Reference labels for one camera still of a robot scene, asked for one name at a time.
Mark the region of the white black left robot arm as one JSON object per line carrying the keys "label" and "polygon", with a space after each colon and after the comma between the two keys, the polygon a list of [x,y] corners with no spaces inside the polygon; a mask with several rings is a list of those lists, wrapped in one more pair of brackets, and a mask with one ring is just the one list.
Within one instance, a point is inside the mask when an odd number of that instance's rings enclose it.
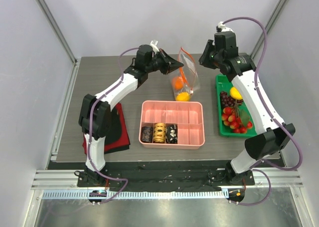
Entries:
{"label": "white black left robot arm", "polygon": [[102,186],[106,180],[106,174],[101,170],[105,166],[105,139],[112,125],[112,111],[115,106],[138,89],[148,79],[149,73],[160,71],[168,75],[184,66],[153,43],[130,48],[120,57],[133,50],[136,51],[136,56],[129,67],[120,68],[119,79],[100,93],[87,94],[82,101],[79,125],[86,142],[86,167],[92,171],[88,179],[97,187]]}

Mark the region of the purple fake grape bunch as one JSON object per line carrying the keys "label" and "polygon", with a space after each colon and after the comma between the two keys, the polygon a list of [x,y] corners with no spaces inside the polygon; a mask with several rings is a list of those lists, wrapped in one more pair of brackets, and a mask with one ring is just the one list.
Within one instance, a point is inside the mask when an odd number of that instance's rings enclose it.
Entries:
{"label": "purple fake grape bunch", "polygon": [[230,95],[228,95],[227,92],[221,91],[219,93],[219,98],[220,98],[220,105],[222,108],[225,107],[234,107],[235,105],[242,105],[244,103],[243,100],[236,100]]}

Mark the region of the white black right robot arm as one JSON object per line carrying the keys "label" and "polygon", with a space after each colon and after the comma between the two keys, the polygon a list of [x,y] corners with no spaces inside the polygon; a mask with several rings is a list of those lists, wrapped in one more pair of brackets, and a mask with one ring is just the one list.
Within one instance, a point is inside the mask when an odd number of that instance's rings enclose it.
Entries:
{"label": "white black right robot arm", "polygon": [[199,63],[207,68],[218,68],[239,91],[257,133],[245,140],[244,150],[226,165],[225,179],[235,185],[259,160],[285,148],[296,129],[293,124],[284,122],[268,97],[260,100],[258,92],[263,93],[264,89],[255,77],[256,66],[248,54],[239,53],[234,32],[217,32],[213,40],[207,41]]}

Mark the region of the clear zip bag orange seal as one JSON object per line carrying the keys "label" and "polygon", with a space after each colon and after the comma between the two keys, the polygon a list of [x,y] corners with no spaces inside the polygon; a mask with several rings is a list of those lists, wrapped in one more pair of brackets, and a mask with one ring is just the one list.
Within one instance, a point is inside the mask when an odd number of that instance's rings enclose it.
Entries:
{"label": "clear zip bag orange seal", "polygon": [[[196,70],[195,60],[193,56],[183,47],[181,47],[179,50],[177,60],[182,62],[184,67],[177,69],[170,75],[170,82],[174,93],[174,98],[181,92],[188,92],[192,98],[195,92],[200,89],[200,82]],[[172,80],[177,76],[182,77],[184,81],[184,87],[181,90],[175,90],[172,85]]]}

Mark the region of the yellow fake lemon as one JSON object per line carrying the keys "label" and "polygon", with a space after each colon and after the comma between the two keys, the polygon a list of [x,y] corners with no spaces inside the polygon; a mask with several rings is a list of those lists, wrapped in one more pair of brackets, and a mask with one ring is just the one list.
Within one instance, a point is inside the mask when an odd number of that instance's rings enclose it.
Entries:
{"label": "yellow fake lemon", "polygon": [[239,93],[239,91],[235,87],[231,87],[231,89],[229,90],[229,94],[235,100],[242,100],[243,99],[241,94]]}

